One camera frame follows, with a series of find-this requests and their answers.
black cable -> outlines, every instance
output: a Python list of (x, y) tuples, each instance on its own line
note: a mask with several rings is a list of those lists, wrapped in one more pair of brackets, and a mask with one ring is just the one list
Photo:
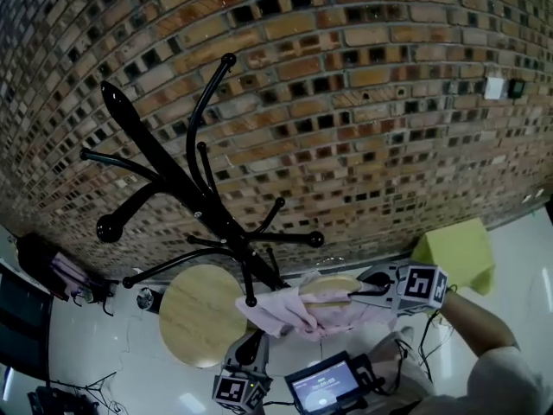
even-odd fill
[(269, 401), (268, 403), (264, 403), (263, 405), (296, 405), (296, 403), (285, 403), (283, 401)]
[(426, 327), (424, 328), (423, 338), (422, 338), (420, 344), (418, 345), (418, 354), (421, 355), (421, 358), (423, 360), (423, 364), (426, 367), (426, 374), (429, 377), (429, 380), (430, 380), (431, 383), (433, 383), (434, 381), (432, 381), (432, 373), (430, 372), (430, 366), (429, 366), (429, 363), (427, 362), (427, 356), (424, 354), (423, 344), (424, 344), (424, 340), (426, 339), (426, 335), (428, 334), (429, 327), (430, 327), (430, 324), (432, 323), (432, 320), (434, 320), (438, 316), (439, 313), (440, 313), (440, 311), (436, 310), (430, 316), (429, 320), (426, 322)]
[(401, 366), (404, 364), (404, 359), (407, 358), (407, 349), (399, 343), (400, 340), (394, 340), (394, 342), (397, 344), (397, 350), (399, 350), (399, 361), (397, 362), (397, 375), (394, 384), (386, 391), (388, 395), (393, 395), (398, 390), (401, 383)]
[[(453, 292), (457, 292), (457, 284), (452, 284), (450, 287), (448, 287), (447, 291), (453, 291)], [(440, 348), (444, 343), (445, 341), (451, 336), (448, 336), (446, 337), (446, 339), (444, 341), (442, 341), (440, 343), (440, 345), (435, 348), (434, 350), (432, 350), (429, 354), (425, 354), (424, 353), (424, 340), (426, 339), (426, 335), (428, 334), (428, 331), (429, 331), (429, 327), (430, 327), (430, 324), (432, 323), (432, 321), (438, 316), (440, 315), (440, 310), (436, 310), (429, 318), (429, 320), (426, 322), (426, 327), (424, 328), (424, 333), (423, 333), (423, 338), (421, 339), (421, 342), (420, 344), (418, 345), (418, 354), (421, 356), (421, 359), (423, 360), (423, 365), (424, 367), (426, 368), (426, 374), (427, 376), (429, 377), (429, 380), (430, 382), (432, 383), (432, 373), (430, 372), (430, 366), (429, 366), (429, 363), (428, 363), (428, 358), (436, 351), (438, 350), (438, 348)]]
[(107, 408), (107, 412), (108, 413), (113, 412), (117, 415), (117, 414), (120, 414), (121, 411), (124, 411), (125, 415), (129, 415), (127, 408), (121, 403), (118, 403), (115, 399), (113, 399)]

black coat rack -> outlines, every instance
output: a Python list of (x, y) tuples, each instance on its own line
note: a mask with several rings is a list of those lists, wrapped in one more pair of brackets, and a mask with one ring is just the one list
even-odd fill
[[(188, 242), (208, 246), (207, 249), (185, 253), (175, 259), (171, 259), (161, 265), (152, 267), (147, 271), (141, 272), (132, 277), (125, 277), (123, 285), (131, 288), (134, 284), (151, 278), (154, 275), (171, 269), (184, 261), (195, 259), (202, 255), (221, 254), (227, 255), (240, 263), (242, 275), (244, 277), (246, 303), (248, 306), (255, 306), (257, 300), (253, 294), (253, 285), (251, 276), (253, 275), (262, 283), (269, 286), (273, 291), (288, 287), (278, 274), (278, 266), (269, 252), (273, 268), (259, 256), (256, 250), (251, 246), (252, 241), (273, 241), (276, 243), (294, 243), (309, 245), (311, 247), (320, 247), (324, 243), (324, 237), (320, 232), (309, 234), (286, 234), (286, 233), (266, 233), (272, 220), (277, 215), (280, 208), (284, 206), (284, 199), (277, 198), (275, 205), (270, 210), (267, 218), (261, 226), (253, 232), (246, 232), (230, 215), (221, 202), (217, 186), (213, 179), (213, 174), (207, 159), (207, 147), (203, 142), (196, 142), (196, 132), (202, 121), (202, 113), (217, 89), (219, 83), (230, 68), (236, 63), (234, 54), (225, 54), (221, 63), (215, 71), (213, 77), (209, 80), (206, 89), (192, 112), (190, 124), (188, 127), (186, 152), (188, 159), (188, 168), (192, 180), (177, 162), (168, 154), (168, 152), (157, 142), (149, 133), (146, 126), (140, 121), (137, 111), (125, 95), (114, 85), (107, 81), (102, 81), (101, 90), (105, 106), (113, 119), (121, 126), (125, 133), (137, 144), (140, 151), (156, 170), (144, 168), (140, 164), (134, 163), (119, 156), (109, 156), (100, 154), (84, 148), (80, 152), (83, 160), (94, 160), (105, 164), (111, 164), (120, 168), (125, 168), (149, 180), (149, 184), (140, 188), (127, 201), (125, 201), (112, 214), (104, 215), (98, 220), (96, 228), (98, 238), (105, 243), (118, 241), (123, 234), (123, 227), (138, 209), (154, 194), (165, 193), (174, 196), (184, 207), (186, 207), (209, 231), (217, 236), (217, 241), (198, 239), (194, 236), (188, 237)], [(204, 181), (198, 168), (196, 159), (196, 148), (200, 153), (200, 158), (204, 171), (206, 173), (207, 183)]]

display screen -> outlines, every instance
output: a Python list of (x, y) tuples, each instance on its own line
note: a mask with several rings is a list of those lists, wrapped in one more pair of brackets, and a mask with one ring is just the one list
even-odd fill
[(359, 387), (345, 361), (292, 383), (294, 392), (307, 412), (315, 412)]

pink cloth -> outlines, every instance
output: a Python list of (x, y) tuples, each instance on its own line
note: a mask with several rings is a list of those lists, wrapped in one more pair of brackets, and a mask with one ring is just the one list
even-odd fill
[[(236, 307), (251, 322), (267, 334), (279, 337), (294, 329), (311, 341), (347, 332), (366, 322), (395, 322), (391, 309), (352, 302), (346, 290), (326, 290), (317, 295), (298, 295), (298, 288), (287, 288), (256, 295), (257, 306), (251, 308), (245, 297), (236, 300)], [(306, 309), (305, 303), (350, 302), (347, 306), (331, 306)]]

round wooden stool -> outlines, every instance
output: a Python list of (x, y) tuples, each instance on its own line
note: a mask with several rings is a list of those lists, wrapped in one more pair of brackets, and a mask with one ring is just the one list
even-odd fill
[(181, 272), (163, 295), (159, 327), (171, 353), (193, 367), (221, 363), (245, 334), (247, 320), (234, 305), (244, 292), (223, 268), (197, 265)]

